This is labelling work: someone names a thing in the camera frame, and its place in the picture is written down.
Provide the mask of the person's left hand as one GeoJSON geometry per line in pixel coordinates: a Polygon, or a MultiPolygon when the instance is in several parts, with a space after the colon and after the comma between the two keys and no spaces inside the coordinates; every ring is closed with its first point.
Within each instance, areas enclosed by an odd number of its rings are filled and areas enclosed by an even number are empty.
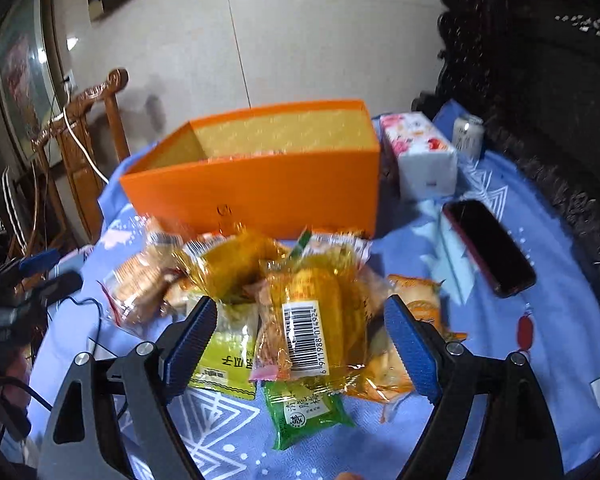
{"type": "MultiPolygon", "coordinates": [[[[15,379],[27,386],[30,371],[30,363],[24,351],[19,349],[6,370],[0,372],[0,377],[15,379]]],[[[17,442],[23,441],[31,430],[28,419],[30,401],[30,394],[14,382],[0,387],[0,429],[5,429],[17,442]]]]}

